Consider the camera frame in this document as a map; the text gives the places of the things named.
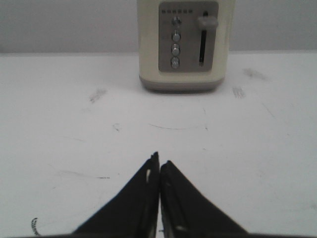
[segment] white tabletop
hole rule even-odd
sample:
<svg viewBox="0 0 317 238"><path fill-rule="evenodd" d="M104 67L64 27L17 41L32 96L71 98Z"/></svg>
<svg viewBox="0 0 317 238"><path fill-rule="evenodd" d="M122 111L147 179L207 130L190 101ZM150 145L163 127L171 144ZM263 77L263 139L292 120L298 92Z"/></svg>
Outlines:
<svg viewBox="0 0 317 238"><path fill-rule="evenodd" d="M72 232L155 151L247 231L316 235L316 95L317 52L231 53L200 94L145 90L137 54L1 55L0 236Z"/></svg>

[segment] silver control panel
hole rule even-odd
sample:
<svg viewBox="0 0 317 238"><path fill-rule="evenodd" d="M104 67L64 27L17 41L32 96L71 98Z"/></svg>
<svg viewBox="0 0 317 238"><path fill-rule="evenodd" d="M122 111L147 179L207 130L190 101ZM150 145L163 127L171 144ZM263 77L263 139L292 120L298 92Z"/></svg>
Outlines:
<svg viewBox="0 0 317 238"><path fill-rule="evenodd" d="M161 72L211 70L218 3L162 2L159 5L158 68Z"/></svg>

